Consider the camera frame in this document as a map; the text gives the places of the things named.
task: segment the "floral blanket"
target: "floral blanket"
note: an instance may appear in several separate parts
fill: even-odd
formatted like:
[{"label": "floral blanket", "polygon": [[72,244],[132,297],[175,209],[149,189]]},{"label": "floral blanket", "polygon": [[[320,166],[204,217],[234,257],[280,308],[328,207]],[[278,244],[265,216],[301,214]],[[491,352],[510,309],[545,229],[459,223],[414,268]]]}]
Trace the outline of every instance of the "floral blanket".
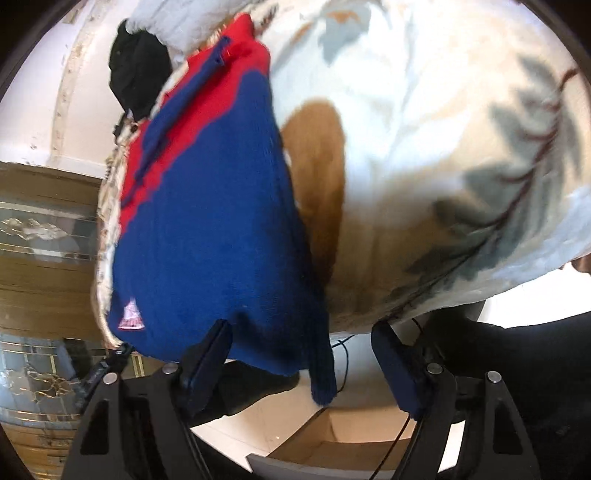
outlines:
[{"label": "floral blanket", "polygon": [[525,6],[279,0],[253,18],[275,4],[261,41],[333,332],[591,251],[589,82]]}]

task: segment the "white fleece blanket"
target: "white fleece blanket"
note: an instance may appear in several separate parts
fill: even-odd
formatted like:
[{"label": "white fleece blanket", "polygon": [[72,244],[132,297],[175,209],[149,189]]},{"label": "white fleece blanket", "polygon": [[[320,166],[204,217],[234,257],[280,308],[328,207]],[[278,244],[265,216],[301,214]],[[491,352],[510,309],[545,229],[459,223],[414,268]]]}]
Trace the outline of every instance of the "white fleece blanket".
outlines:
[{"label": "white fleece blanket", "polygon": [[251,3],[252,0],[141,0],[126,29],[129,33],[147,30],[187,57],[224,19]]}]

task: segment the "cardboard box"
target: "cardboard box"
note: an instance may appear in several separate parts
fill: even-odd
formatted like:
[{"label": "cardboard box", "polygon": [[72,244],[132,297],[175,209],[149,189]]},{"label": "cardboard box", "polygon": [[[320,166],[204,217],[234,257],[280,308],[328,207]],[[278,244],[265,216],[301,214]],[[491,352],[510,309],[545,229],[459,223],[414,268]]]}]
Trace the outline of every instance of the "cardboard box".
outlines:
[{"label": "cardboard box", "polygon": [[[265,480],[368,479],[407,419],[396,406],[366,410],[326,408],[267,457],[249,455]],[[414,430],[411,421],[377,479],[392,478]]]}]

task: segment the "tiled floor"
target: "tiled floor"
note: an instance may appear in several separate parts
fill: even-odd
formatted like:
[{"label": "tiled floor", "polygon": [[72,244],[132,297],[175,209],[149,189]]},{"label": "tiled floor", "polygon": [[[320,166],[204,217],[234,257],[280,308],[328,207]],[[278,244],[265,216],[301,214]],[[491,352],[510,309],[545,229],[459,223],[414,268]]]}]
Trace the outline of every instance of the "tiled floor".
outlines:
[{"label": "tiled floor", "polygon": [[[489,299],[480,316],[481,322],[503,327],[534,325],[567,318],[591,310],[591,275],[580,274],[571,266],[551,272],[537,280]],[[418,332],[408,322],[395,328],[403,340],[413,340]],[[358,335],[347,342],[349,373],[345,389],[334,400],[339,408],[359,411],[394,405],[378,364],[371,351],[369,335]],[[345,372],[345,351],[335,348],[339,385]],[[303,375],[300,385],[292,391],[272,395],[233,417],[215,420],[194,429],[206,442],[225,455],[248,467],[245,457],[250,453],[266,455],[290,437],[315,412],[310,398],[309,380]],[[363,422],[350,422],[350,428],[361,428]],[[463,425],[452,429],[448,448],[441,464],[455,464],[462,439]],[[384,440],[383,432],[376,433]]]}]

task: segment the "white wall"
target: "white wall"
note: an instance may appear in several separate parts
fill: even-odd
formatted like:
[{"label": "white wall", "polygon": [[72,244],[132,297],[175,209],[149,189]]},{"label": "white wall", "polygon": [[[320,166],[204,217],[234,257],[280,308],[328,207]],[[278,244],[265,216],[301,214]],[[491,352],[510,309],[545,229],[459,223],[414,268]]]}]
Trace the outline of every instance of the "white wall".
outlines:
[{"label": "white wall", "polygon": [[90,0],[74,24],[41,39],[0,102],[0,161],[103,176],[122,113],[109,89],[109,52],[137,2]]}]

